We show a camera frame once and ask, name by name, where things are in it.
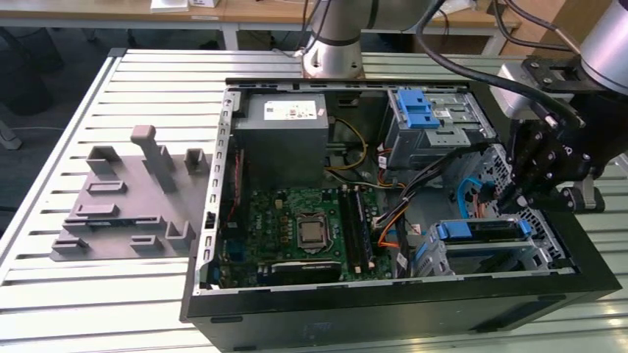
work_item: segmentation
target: ram slot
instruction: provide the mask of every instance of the ram slot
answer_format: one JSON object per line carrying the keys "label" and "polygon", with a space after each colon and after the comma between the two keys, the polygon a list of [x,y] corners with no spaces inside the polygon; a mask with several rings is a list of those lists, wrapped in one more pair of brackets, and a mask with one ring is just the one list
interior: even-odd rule
{"label": "ram slot", "polygon": [[358,215],[356,219],[356,223],[357,223],[356,230],[358,233],[358,237],[362,240],[362,245],[360,246],[360,250],[362,253],[361,258],[364,259],[366,268],[372,270],[374,268],[374,262],[373,262],[373,247],[370,246],[370,226],[369,226],[369,222],[366,221],[366,206],[364,205],[362,192],[360,191],[358,187],[354,187],[352,198],[354,200],[354,211]]}
{"label": "ram slot", "polygon": [[338,188],[337,201],[340,206],[340,219],[342,221],[344,247],[346,248],[348,267],[357,274],[362,272],[360,266],[360,247],[356,231],[353,229],[353,217],[350,213],[349,194],[345,188]]}

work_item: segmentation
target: metal t-slot rail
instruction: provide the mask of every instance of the metal t-slot rail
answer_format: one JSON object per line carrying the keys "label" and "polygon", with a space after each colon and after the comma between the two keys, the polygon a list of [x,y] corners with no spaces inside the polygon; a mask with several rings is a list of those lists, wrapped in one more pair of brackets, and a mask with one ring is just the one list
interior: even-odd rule
{"label": "metal t-slot rail", "polygon": [[[226,77],[298,78],[296,60],[258,51],[120,51],[108,57],[68,128],[0,240],[2,352],[217,352],[190,324],[178,322],[186,257],[56,263],[48,258],[76,201],[92,146],[140,154],[134,125],[154,125],[170,154],[213,151]],[[452,56],[496,74],[504,60]],[[368,78],[460,79],[426,56],[365,54]],[[628,288],[628,179],[609,165],[597,181],[609,212],[577,219]],[[569,306],[513,332],[313,347],[312,352],[620,352],[626,349],[628,289]]]}

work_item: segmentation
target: green circuit board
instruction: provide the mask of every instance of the green circuit board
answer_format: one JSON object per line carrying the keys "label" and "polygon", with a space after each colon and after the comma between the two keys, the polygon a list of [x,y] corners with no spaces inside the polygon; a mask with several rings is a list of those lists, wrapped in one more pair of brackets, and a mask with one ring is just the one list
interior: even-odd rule
{"label": "green circuit board", "polygon": [[[390,260],[386,252],[374,253],[374,268],[356,273],[348,265],[348,250],[342,231],[342,217],[337,189],[288,189],[253,191],[249,203],[249,224],[245,240],[228,240],[226,248],[242,256],[228,263],[230,282],[228,286],[256,287],[260,263],[297,260],[328,260],[341,263],[341,282],[392,277]],[[368,217],[378,214],[376,194],[362,190],[364,208]],[[298,218],[324,220],[329,240],[320,251],[312,252],[298,246]]]}

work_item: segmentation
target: floor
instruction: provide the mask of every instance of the floor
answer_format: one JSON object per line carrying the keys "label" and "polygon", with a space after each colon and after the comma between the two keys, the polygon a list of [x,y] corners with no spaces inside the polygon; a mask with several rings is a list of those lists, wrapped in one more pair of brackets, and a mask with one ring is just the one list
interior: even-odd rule
{"label": "floor", "polygon": [[[93,43],[85,40],[80,29],[54,29],[49,30],[49,34],[65,62],[60,71],[42,75],[54,103],[48,111],[28,117],[14,116],[0,104],[0,120],[10,128],[65,127],[109,49],[128,47],[126,33],[121,29],[98,30]],[[216,31],[134,30],[133,35],[142,49],[213,49],[216,44],[221,46],[221,36]],[[278,48],[292,50],[298,33],[290,32],[285,40],[284,36],[285,32],[273,33]],[[269,33],[241,32],[238,37],[242,50],[269,49]],[[398,43],[400,35],[392,38],[365,35],[362,50],[404,51],[406,48],[398,47]],[[18,207],[61,135],[61,131],[50,129],[16,130],[14,133],[22,141],[20,150],[6,151],[0,148],[0,234],[13,217],[13,213],[1,208]]]}

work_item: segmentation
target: wooden desk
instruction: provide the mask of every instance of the wooden desk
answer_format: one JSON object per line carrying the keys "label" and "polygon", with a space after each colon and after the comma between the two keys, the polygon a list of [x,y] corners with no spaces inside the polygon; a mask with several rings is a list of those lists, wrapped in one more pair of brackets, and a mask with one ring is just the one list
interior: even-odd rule
{"label": "wooden desk", "polygon": [[150,0],[0,0],[0,18],[66,20],[193,21],[194,16],[221,20],[226,8],[190,7],[184,13],[150,13]]}
{"label": "wooden desk", "polygon": [[[450,28],[494,28],[494,17],[470,9],[448,15]],[[302,21],[302,1],[300,0],[228,0],[222,21],[258,22],[274,24],[300,24]],[[504,14],[504,22],[509,28],[517,28],[521,21],[510,14]],[[444,26],[444,18],[434,18],[430,26]]]}
{"label": "wooden desk", "polygon": [[[298,0],[221,0],[216,8],[190,7],[184,13],[150,13],[150,0],[0,0],[0,26],[218,29],[228,50],[237,50],[237,31],[297,31],[301,15],[302,2]],[[490,15],[462,10],[452,13],[448,19],[450,35],[488,36],[482,54],[500,53],[505,39]],[[518,27],[520,21],[509,13],[505,21],[509,29]],[[442,27],[444,19],[437,18],[425,33],[438,35]]]}
{"label": "wooden desk", "polygon": [[[481,11],[472,9],[461,10],[448,15],[450,35],[480,35],[489,37],[482,54],[497,55],[505,44],[505,38],[496,28],[494,17]],[[284,30],[297,31],[302,23],[302,1],[300,0],[228,0],[222,14],[222,21],[229,25],[222,28],[226,32],[237,30]],[[504,22],[512,31],[518,27],[521,21],[509,11],[504,13]],[[425,28],[430,35],[442,34],[445,21],[442,17],[436,18]],[[381,30],[366,30],[365,32],[393,32]],[[405,31],[414,33],[414,28]]]}

